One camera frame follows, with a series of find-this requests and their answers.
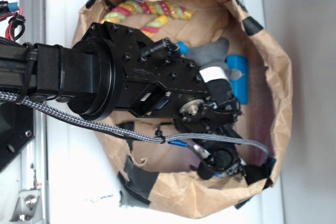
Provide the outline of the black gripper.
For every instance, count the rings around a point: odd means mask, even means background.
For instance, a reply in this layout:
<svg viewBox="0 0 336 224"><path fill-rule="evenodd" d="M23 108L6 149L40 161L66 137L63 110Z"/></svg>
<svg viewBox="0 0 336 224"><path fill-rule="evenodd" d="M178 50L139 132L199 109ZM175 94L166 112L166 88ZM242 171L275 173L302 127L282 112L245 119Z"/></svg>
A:
<svg viewBox="0 0 336 224"><path fill-rule="evenodd" d="M197 173L202 179L241 174L247 180L260 180L270 175L269 149L243 139L233 129L241 109L230 81L205 83L200 67L175 43L168 38L154 42L127 26L94 23L83 40L116 46L111 56L122 71L115 76L121 90L114 108L138 118L173 119L180 136L163 136L157 130L156 137L191 150L200 160ZM264 163L243 164L238 144L263 150Z"/></svg>

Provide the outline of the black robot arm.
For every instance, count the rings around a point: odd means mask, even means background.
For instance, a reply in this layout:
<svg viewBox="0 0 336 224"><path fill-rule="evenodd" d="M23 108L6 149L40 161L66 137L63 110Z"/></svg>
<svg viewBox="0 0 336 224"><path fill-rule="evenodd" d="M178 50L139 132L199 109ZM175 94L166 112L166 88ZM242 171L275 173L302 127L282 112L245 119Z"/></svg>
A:
<svg viewBox="0 0 336 224"><path fill-rule="evenodd" d="M198 174L268 178L269 149L245 140L233 125L240 104L222 68L204 65L213 46L185 54L168 38L152 41L137 29L94 23L71 49L1 39L1 100L23 104L72 125L117 138L186 146L199 157ZM177 135L153 136L102 124L113 111L172 119Z"/></svg>

